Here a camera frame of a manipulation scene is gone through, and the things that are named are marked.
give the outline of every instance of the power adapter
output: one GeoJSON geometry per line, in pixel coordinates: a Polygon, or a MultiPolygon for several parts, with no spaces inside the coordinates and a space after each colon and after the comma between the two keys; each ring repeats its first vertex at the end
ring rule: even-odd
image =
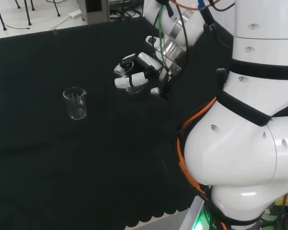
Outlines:
{"type": "Polygon", "coordinates": [[[69,16],[70,16],[72,19],[78,18],[78,17],[80,17],[81,15],[82,15],[81,10],[76,10],[76,11],[71,12],[71,13],[69,14],[69,16]]]}

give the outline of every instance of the empty glass beaker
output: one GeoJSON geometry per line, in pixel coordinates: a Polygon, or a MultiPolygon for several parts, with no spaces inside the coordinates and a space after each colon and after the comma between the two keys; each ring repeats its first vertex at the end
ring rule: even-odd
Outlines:
{"type": "Polygon", "coordinates": [[[79,120],[86,116],[86,91],[79,87],[68,88],[63,92],[68,115],[71,119],[79,120]]]}

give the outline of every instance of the black tablecloth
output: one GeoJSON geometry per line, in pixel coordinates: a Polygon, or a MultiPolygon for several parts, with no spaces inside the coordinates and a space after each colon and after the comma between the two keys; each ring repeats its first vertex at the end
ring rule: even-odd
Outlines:
{"type": "Polygon", "coordinates": [[[202,36],[167,101],[116,90],[114,67],[151,54],[151,30],[136,19],[0,39],[0,230],[121,230],[190,206],[160,155],[231,53],[202,36]],[[78,122],[62,97],[72,86],[88,92],[78,122]]]}

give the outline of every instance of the white floor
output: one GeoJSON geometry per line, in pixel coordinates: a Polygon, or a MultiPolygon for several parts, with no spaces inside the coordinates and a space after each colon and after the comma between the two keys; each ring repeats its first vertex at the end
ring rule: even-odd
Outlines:
{"type": "MultiPolygon", "coordinates": [[[[31,26],[28,26],[24,0],[18,0],[18,3],[21,9],[17,8],[15,0],[0,0],[0,13],[3,17],[3,21],[12,27],[30,27],[30,29],[16,30],[6,27],[7,30],[4,31],[0,21],[0,38],[48,31],[66,20],[69,17],[69,13],[79,9],[77,0],[66,0],[60,4],[57,4],[59,13],[61,14],[61,17],[58,17],[53,3],[47,2],[46,0],[33,0],[35,11],[32,11],[31,2],[30,0],[27,0],[30,20],[32,23],[31,26]]],[[[86,22],[82,21],[81,17],[78,17],[76,19],[68,19],[63,24],[59,25],[57,29],[80,25],[86,25],[86,22]]]]}

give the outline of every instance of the black band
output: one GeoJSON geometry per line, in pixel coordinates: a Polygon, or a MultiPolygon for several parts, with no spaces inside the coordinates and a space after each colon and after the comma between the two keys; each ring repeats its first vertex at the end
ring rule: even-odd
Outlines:
{"type": "Polygon", "coordinates": [[[234,98],[225,91],[221,91],[216,99],[221,105],[230,111],[258,126],[265,126],[272,118],[271,116],[254,109],[248,104],[239,101],[237,98],[234,98]]]}
{"type": "Polygon", "coordinates": [[[132,75],[129,75],[129,84],[131,86],[131,88],[133,88],[133,83],[132,83],[132,75]]]}
{"type": "Polygon", "coordinates": [[[225,216],[214,204],[208,203],[209,205],[209,211],[213,214],[214,217],[216,217],[217,220],[221,221],[222,223],[226,225],[234,225],[234,226],[247,226],[251,225],[253,223],[256,223],[258,220],[260,220],[261,215],[257,217],[256,219],[242,221],[237,219],[232,219],[227,216],[225,216]]]}
{"type": "Polygon", "coordinates": [[[230,71],[256,78],[288,80],[288,66],[264,65],[232,59],[230,71]]]}

